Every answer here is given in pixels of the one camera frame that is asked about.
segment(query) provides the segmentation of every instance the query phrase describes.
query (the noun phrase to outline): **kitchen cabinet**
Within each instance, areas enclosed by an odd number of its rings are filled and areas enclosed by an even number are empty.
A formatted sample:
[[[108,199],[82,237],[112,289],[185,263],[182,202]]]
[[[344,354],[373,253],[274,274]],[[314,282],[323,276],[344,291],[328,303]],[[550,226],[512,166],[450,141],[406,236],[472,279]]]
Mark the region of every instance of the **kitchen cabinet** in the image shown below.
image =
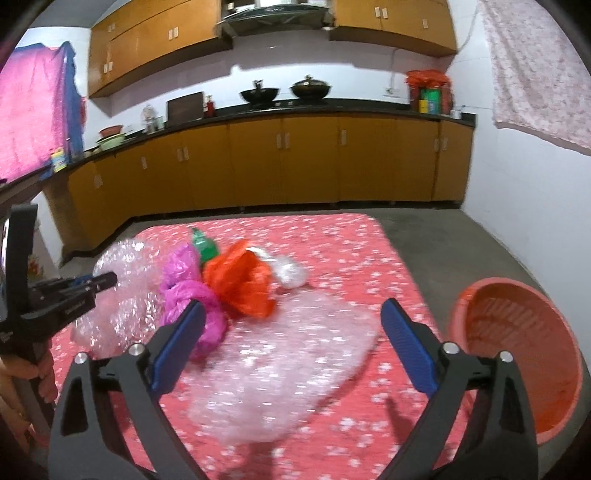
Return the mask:
[[[109,96],[160,70],[232,48],[230,39],[214,34],[220,13],[220,0],[125,4],[92,30],[89,96]]]
[[[293,116],[282,122],[282,185],[287,203],[339,201],[336,116]]]
[[[427,120],[397,119],[396,131],[394,199],[429,202],[439,151],[439,125]]]
[[[103,181],[94,162],[88,162],[70,173],[68,191],[78,222],[86,235],[88,249],[93,250],[115,230],[105,200]]]
[[[433,200],[461,202],[466,193],[474,130],[448,121],[441,122],[440,128]]]
[[[231,123],[230,155],[239,206],[285,203],[281,118]]]
[[[153,213],[150,205],[153,193],[145,171],[144,145],[99,160],[96,168],[103,181],[105,199],[115,228],[132,217]]]
[[[337,0],[333,4],[336,25],[340,27],[368,28],[381,30],[381,11],[378,0],[359,2]]]
[[[396,120],[368,115],[339,117],[340,200],[398,200]]]
[[[452,16],[447,4],[435,0],[415,0],[420,18],[420,38],[431,43],[457,49]]]
[[[195,210],[181,134],[149,140],[144,151],[151,213]]]
[[[237,206],[228,126],[185,130],[181,142],[194,207],[206,210]]]
[[[139,31],[136,28],[124,32],[109,43],[108,62],[105,68],[108,71],[107,83],[139,66],[139,44]]]
[[[334,9],[331,40],[375,43],[434,57],[457,51],[445,0],[334,0]]]

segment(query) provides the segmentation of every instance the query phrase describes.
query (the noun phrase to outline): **pot lid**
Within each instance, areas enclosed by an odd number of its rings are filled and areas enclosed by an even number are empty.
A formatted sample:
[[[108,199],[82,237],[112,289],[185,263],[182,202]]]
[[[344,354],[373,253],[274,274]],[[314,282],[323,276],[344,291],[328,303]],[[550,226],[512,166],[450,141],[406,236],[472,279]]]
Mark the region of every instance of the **pot lid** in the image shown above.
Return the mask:
[[[321,87],[329,87],[330,85],[322,80],[317,80],[312,78],[312,75],[306,75],[304,80],[300,80],[299,82],[295,82],[293,84],[294,87],[308,87],[308,86],[321,86]]]

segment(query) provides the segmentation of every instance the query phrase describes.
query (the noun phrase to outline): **red basket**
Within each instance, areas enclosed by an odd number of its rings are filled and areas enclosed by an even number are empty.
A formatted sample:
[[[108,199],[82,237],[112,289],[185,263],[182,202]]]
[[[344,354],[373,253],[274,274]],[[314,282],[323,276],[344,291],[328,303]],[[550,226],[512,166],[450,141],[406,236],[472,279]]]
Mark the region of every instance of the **red basket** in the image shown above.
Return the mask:
[[[473,355],[510,351],[525,383],[538,445],[562,430],[579,400],[583,368],[572,331],[546,297],[507,278],[480,280],[456,302],[449,335]]]

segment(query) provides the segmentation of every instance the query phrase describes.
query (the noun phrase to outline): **orange plastic bag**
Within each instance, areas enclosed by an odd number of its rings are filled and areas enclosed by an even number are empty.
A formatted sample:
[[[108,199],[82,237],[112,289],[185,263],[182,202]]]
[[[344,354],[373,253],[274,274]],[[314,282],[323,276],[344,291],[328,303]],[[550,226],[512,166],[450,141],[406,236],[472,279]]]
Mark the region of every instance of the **orange plastic bag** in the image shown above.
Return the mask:
[[[452,81],[439,70],[410,70],[407,72],[406,83],[411,87],[441,88]]]
[[[203,280],[222,302],[237,311],[267,318],[275,308],[275,300],[269,297],[271,267],[247,247],[248,240],[240,240],[211,259],[205,264]]]

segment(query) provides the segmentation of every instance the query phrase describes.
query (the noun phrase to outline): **human hand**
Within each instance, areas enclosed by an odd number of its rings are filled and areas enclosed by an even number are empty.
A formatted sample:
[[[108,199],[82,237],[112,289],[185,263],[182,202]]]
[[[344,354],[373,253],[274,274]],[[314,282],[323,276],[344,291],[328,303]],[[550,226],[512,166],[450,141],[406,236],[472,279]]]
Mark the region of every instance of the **human hand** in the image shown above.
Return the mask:
[[[0,415],[12,431],[18,443],[28,451],[28,431],[31,422],[22,406],[12,377],[31,380],[41,378],[39,395],[47,403],[57,398],[56,376],[53,371],[53,357],[48,344],[46,354],[38,365],[33,365],[15,355],[0,355]]]

